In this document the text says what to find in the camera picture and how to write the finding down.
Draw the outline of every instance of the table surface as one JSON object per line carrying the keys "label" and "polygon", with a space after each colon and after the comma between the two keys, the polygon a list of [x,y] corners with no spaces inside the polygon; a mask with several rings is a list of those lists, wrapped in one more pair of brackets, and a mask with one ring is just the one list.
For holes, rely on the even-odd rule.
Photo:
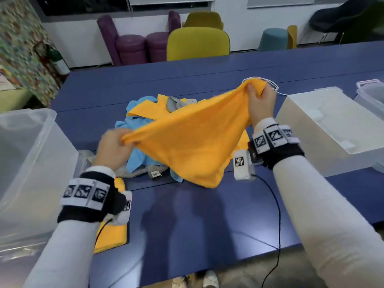
{"label": "table surface", "polygon": [[[294,94],[337,86],[350,98],[356,82],[384,81],[383,41],[77,71],[52,103],[56,121],[77,149],[95,151],[101,135],[123,121],[129,101],[164,94],[197,100],[236,88],[251,76]],[[285,97],[278,95],[275,115]],[[278,197],[281,244],[300,243],[270,170],[257,174]],[[370,222],[384,220],[384,176],[372,168],[327,178]],[[276,249],[278,212],[259,180],[235,181],[232,163],[216,189],[177,183],[165,173],[129,179],[130,243],[94,256],[91,287],[137,287],[233,264]]]}

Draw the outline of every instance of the orange towel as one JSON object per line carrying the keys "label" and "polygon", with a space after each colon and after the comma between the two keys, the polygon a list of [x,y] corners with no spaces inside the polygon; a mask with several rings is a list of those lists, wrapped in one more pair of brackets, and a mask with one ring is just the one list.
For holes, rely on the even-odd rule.
{"label": "orange towel", "polygon": [[[125,191],[125,184],[122,178],[115,179],[115,187],[120,191]],[[98,234],[105,222],[99,227]],[[94,254],[101,253],[111,248],[120,247],[127,243],[127,225],[106,225],[100,233],[98,241],[93,250]]]}
{"label": "orange towel", "polygon": [[245,87],[252,83],[260,96],[266,82],[245,81],[237,89],[208,100],[190,104],[172,113],[156,103],[144,101],[128,115],[155,121],[123,136],[123,142],[138,142],[137,148],[192,183],[215,188],[233,151],[243,149],[249,141],[245,128],[250,125],[248,95]]}

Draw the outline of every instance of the purple chair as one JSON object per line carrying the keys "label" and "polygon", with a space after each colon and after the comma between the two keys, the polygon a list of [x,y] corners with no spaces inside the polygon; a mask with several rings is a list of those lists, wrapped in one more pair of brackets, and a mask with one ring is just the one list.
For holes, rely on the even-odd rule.
{"label": "purple chair", "polygon": [[181,27],[180,15],[175,11],[168,14],[168,32],[154,32],[145,38],[150,62],[167,61],[169,34]]}
{"label": "purple chair", "polygon": [[97,24],[115,66],[146,64],[145,38],[128,34],[119,36],[113,19],[109,15],[97,19]]}

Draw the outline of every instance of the hand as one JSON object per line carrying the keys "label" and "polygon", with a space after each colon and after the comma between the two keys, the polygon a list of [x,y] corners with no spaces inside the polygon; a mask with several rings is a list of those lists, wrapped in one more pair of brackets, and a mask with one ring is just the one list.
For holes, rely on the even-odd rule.
{"label": "hand", "polygon": [[249,116],[253,127],[256,127],[264,118],[273,117],[276,92],[268,83],[266,83],[260,98],[256,96],[256,89],[252,84],[248,84],[246,90],[249,97]]}
{"label": "hand", "polygon": [[104,133],[99,142],[93,165],[109,167],[114,172],[122,167],[129,159],[135,144],[124,145],[121,137],[131,132],[131,129],[117,128]]}

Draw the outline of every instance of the white sneaker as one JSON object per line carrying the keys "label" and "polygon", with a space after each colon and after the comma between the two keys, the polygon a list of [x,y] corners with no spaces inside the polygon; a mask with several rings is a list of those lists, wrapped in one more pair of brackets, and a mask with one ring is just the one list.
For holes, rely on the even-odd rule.
{"label": "white sneaker", "polygon": [[218,288],[218,280],[214,271],[208,270],[205,272],[203,279],[203,288],[207,288],[208,286],[214,286]]}
{"label": "white sneaker", "polygon": [[188,288],[185,277],[177,277],[172,280],[172,288]]}

